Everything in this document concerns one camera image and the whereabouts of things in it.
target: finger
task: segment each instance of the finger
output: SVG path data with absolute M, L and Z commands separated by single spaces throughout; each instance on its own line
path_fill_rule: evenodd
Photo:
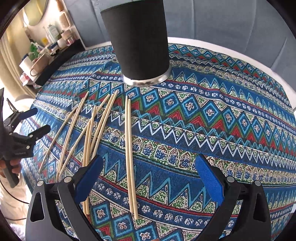
M 20 171 L 21 171 L 21 169 L 22 169 L 21 164 L 18 164 L 18 166 L 14 167 L 14 168 L 11 170 L 11 172 L 12 172 L 12 173 L 15 173 L 15 174 L 19 174 Z
M 12 166 L 16 166 L 16 165 L 18 165 L 18 164 L 20 163 L 20 161 L 21 161 L 21 159 L 18 159 L 18 160 L 11 160 L 11 161 L 10 161 L 10 164 L 11 164 Z
M 1 169 L 6 168 L 5 161 L 0 160 L 0 168 L 1 168 Z

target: wooden chopstick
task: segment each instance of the wooden chopstick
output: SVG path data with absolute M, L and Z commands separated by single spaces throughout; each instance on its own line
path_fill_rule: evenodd
M 88 127 L 88 137 L 87 137 L 87 144 L 86 144 L 86 160 L 85 160 L 85 166 L 89 164 L 89 157 L 90 157 L 90 147 L 91 147 L 91 136 L 92 136 L 92 130 L 94 127 L 94 118 L 96 115 L 96 106 L 94 107 L 93 114 L 91 116 L 91 120 L 89 122 Z M 85 200 L 85 208 L 86 208 L 86 214 L 89 215 L 89 198 L 87 197 Z
M 131 193 L 131 171 L 130 171 L 130 161 L 129 161 L 129 136 L 128 136 L 128 97 L 126 96 L 125 103 L 125 140 L 126 140 L 126 178 L 128 182 L 128 202 L 130 206 L 130 212 L 133 213 L 133 196 Z
M 45 153 L 45 156 L 43 157 L 43 161 L 41 163 L 41 166 L 39 168 L 39 173 L 41 173 L 41 170 L 43 169 L 43 166 L 45 164 L 45 161 L 50 153 L 51 148 L 53 147 L 54 143 L 56 142 L 57 138 L 59 137 L 59 134 L 61 133 L 62 129 L 64 128 L 64 126 L 67 124 L 68 120 L 71 118 L 71 116 L 74 114 L 74 112 L 76 111 L 77 106 L 74 107 L 74 109 L 71 111 L 71 113 L 68 115 L 68 117 L 65 119 L 64 123 L 61 125 L 60 129 L 58 130 L 58 132 L 56 133 L 55 137 L 52 140 L 52 143 L 50 144 L 47 152 Z
M 64 160 L 64 156 L 65 156 L 65 153 L 66 153 L 66 150 L 67 150 L 67 147 L 68 147 L 68 144 L 69 144 L 69 140 L 70 140 L 70 137 L 71 137 L 71 134 L 72 134 L 72 130 L 75 126 L 75 122 L 80 114 L 80 111 L 83 107 L 83 104 L 85 102 L 85 100 L 87 99 L 87 96 L 89 94 L 89 91 L 86 93 L 86 95 L 82 98 L 78 108 L 77 108 L 77 111 L 74 115 L 74 118 L 71 122 L 71 125 L 70 125 L 70 128 L 68 130 L 68 133 L 67 133 L 67 136 L 66 136 L 66 139 L 65 139 L 65 142 L 64 142 L 64 145 L 63 145 L 63 149 L 62 149 L 62 153 L 61 153 L 61 157 L 59 159 L 59 165 L 58 165 L 58 169 L 57 169 L 57 175 L 56 175 L 56 181 L 58 181 L 58 178 L 59 178 L 59 173 L 61 171 L 61 168 L 62 168 L 62 164 L 63 164 L 63 160 Z
M 91 136 L 92 136 L 92 131 L 93 131 L 93 127 L 94 127 L 95 112 L 96 112 L 96 106 L 94 107 L 93 115 L 91 117 L 89 135 L 88 135 L 88 140 L 87 140 L 87 148 L 86 148 L 86 163 L 85 163 L 85 166 L 87 166 L 89 164 L 89 158 L 90 158 L 90 152 L 91 152 Z
M 133 212 L 135 215 L 135 220 L 139 219 L 138 207 L 137 207 L 137 197 L 136 197 L 136 187 L 135 187 L 135 177 L 133 172 L 133 146 L 132 146 L 132 135 L 131 135 L 131 100 L 128 100 L 128 150 L 129 150 L 129 164 L 130 164 L 130 175 L 131 175 L 131 193 L 133 198 Z
M 90 128 L 90 122 L 88 122 L 87 124 L 87 129 L 86 129 L 86 133 L 85 133 L 85 139 L 84 139 L 84 148 L 83 148 L 83 160 L 82 160 L 82 167 L 85 166 L 86 164 L 86 149 L 87 149 L 87 141 L 88 141 L 88 138 L 89 138 L 89 128 Z
M 106 113 L 106 115 L 105 115 L 104 121 L 103 121 L 103 123 L 102 123 L 102 127 L 101 127 L 100 132 L 99 132 L 99 135 L 98 135 L 98 139 L 97 139 L 97 141 L 96 141 L 96 145 L 95 145 L 95 147 L 94 147 L 94 152 L 93 152 L 93 156 L 92 156 L 92 158 L 94 158 L 94 156 L 96 155 L 96 152 L 97 152 L 97 150 L 98 150 L 98 148 L 99 148 L 99 144 L 100 144 L 100 141 L 101 141 L 101 138 L 102 138 L 102 135 L 103 135 L 104 129 L 105 129 L 106 122 L 107 122 L 107 120 L 108 120 L 109 114 L 110 114 L 110 112 L 111 112 L 112 106 L 113 106 L 113 104 L 114 104 L 114 101 L 115 101 L 115 99 L 116 99 L 116 97 L 117 97 L 118 92 L 119 92 L 118 90 L 115 91 L 114 96 L 113 96 L 113 99 L 112 99 L 112 102 L 110 103 L 110 105 L 109 105 L 109 107 L 108 107 L 107 113 Z
M 96 115 L 98 114 L 98 112 L 100 111 L 100 109 L 103 107 L 103 105 L 106 103 L 106 101 L 108 100 L 109 96 L 110 96 L 110 95 L 108 95 L 108 96 L 103 100 L 103 102 L 100 104 L 100 106 L 97 108 L 97 110 L 96 110 Z M 87 126 L 88 126 L 88 124 L 84 127 L 84 129 L 83 129 L 82 132 L 80 133 L 79 137 L 77 138 L 76 142 L 75 142 L 74 145 L 72 146 L 72 149 L 70 150 L 69 155 L 68 155 L 68 157 L 67 157 L 66 160 L 65 160 L 65 163 L 64 163 L 64 165 L 63 165 L 63 167 L 62 167 L 62 169 L 61 169 L 61 171 L 60 171 L 59 176 L 61 176 L 61 174 L 62 174 L 62 173 L 64 172 L 64 170 L 66 169 L 66 166 L 67 166 L 67 164 L 68 164 L 68 162 L 69 162 L 69 160 L 70 160 L 72 154 L 74 153 L 76 146 L 78 145 L 79 141 L 81 140 L 81 138 L 83 137 L 84 133 L 85 133 L 86 130 L 87 130 Z
M 115 95 L 115 93 L 113 93 L 113 94 L 111 95 L 111 98 L 110 98 L 110 100 L 108 101 L 108 103 L 107 103 L 107 105 L 106 105 L 106 108 L 105 108 L 105 110 L 104 110 L 104 112 L 103 112 L 103 114 L 102 114 L 102 116 L 101 116 L 101 119 L 100 119 L 100 121 L 99 121 L 99 123 L 98 123 L 98 126 L 97 126 L 97 128 L 96 128 L 96 132 L 95 132 L 95 134 L 94 134 L 94 138 L 93 138 L 93 140 L 92 140 L 92 142 L 91 142 L 91 150 L 93 150 L 94 145 L 96 144 L 96 139 L 97 139 L 97 137 L 98 137 L 98 135 L 99 135 L 99 132 L 100 132 L 101 127 L 102 127 L 102 124 L 103 124 L 103 122 L 104 122 L 104 119 L 105 119 L 105 116 L 106 116 L 106 114 L 107 114 L 108 108 L 109 108 L 110 104 L 112 103 L 112 100 L 113 100 L 114 95 Z

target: blue patterned fabric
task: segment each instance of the blue patterned fabric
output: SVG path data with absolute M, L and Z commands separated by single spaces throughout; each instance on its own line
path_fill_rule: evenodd
M 217 203 L 195 169 L 204 154 L 225 175 L 251 183 L 260 180 L 268 201 L 272 238 L 284 228 L 296 196 L 296 126 L 283 88 L 270 76 L 239 59 L 192 46 L 169 44 L 171 76 L 145 88 L 123 84 L 111 46 L 79 53 L 42 87 L 24 121 L 27 134 L 45 124 L 51 132 L 37 142 L 34 157 L 22 160 L 32 190 L 39 179 L 54 182 L 69 123 L 38 169 L 55 133 L 74 106 L 90 92 L 76 122 L 69 148 L 92 115 L 93 106 L 119 90 L 98 154 L 104 168 L 90 193 L 90 220 L 106 240 L 191 241 L 209 222 Z M 124 99 L 132 102 L 134 172 L 139 220 L 129 212 L 124 137 Z M 95 119 L 93 133 L 104 109 Z M 83 157 L 84 138 L 65 175 L 73 175 Z M 230 233 L 238 201 L 223 236 Z M 73 235 L 57 202 L 63 223 Z

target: white bottle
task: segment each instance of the white bottle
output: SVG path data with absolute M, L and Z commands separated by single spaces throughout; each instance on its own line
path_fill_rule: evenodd
M 53 43 L 55 43 L 58 40 L 58 36 L 59 36 L 59 31 L 57 30 L 57 28 L 54 25 L 48 25 L 48 34 L 51 38 L 51 41 Z

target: cable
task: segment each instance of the cable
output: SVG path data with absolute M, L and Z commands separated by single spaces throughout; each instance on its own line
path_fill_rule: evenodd
M 17 201 L 19 201 L 19 202 L 22 202 L 22 203 L 24 203 L 24 204 L 28 204 L 28 205 L 30 205 L 30 203 L 28 203 L 28 202 L 24 202 L 24 201 L 22 201 L 22 200 L 19 200 L 19 199 L 17 199 L 16 197 L 14 197 L 14 196 L 12 196 L 11 194 L 10 194 L 10 192 L 9 191 L 7 191 L 7 189 L 5 188 L 5 186 L 3 185 L 3 183 L 1 182 L 1 179 L 0 179 L 0 183 L 1 183 L 1 185 L 2 185 L 2 187 L 4 188 L 4 190 L 12 197 L 12 198 L 14 198 L 15 200 L 17 200 Z
M 7 218 L 7 217 L 4 217 L 4 218 L 7 219 L 7 220 L 10 220 L 10 221 L 21 221 L 21 220 L 27 219 L 27 218 L 11 219 L 11 218 Z

